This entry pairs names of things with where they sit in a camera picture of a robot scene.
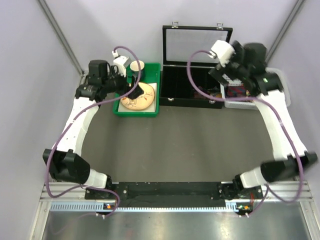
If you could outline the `brown tie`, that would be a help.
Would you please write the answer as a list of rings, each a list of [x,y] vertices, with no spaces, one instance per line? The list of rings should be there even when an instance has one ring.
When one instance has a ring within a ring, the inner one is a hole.
[[[222,98],[221,90],[218,87],[213,87],[208,89],[208,93],[210,96],[215,98]]]

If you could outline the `dark red patterned tie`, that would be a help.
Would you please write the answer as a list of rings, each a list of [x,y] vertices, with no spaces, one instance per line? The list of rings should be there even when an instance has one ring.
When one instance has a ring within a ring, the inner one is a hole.
[[[208,95],[208,91],[206,89],[200,89],[201,92],[204,92],[205,94]],[[205,96],[203,96],[202,94],[200,94],[198,91],[196,91],[195,89],[192,90],[192,96],[194,99],[207,99]]]

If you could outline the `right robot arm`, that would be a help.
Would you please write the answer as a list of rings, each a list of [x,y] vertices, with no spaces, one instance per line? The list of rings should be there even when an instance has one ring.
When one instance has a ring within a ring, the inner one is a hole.
[[[274,159],[235,177],[233,192],[239,198],[249,195],[253,187],[294,178],[318,160],[300,140],[288,112],[282,76],[268,69],[266,54],[262,43],[224,40],[217,40],[208,54],[217,61],[209,74],[224,86],[228,84],[225,77],[241,81],[249,92],[244,101],[255,104],[271,141]]]

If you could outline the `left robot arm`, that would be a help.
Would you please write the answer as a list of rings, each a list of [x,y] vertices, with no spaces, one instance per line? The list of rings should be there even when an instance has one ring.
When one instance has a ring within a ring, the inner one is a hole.
[[[119,56],[110,65],[105,60],[88,64],[87,83],[75,91],[73,106],[64,130],[52,149],[45,149],[43,160],[50,177],[59,182],[94,187],[102,198],[109,198],[114,187],[108,175],[91,168],[81,156],[83,142],[94,115],[109,93],[133,92],[134,84],[127,82],[129,57]]]

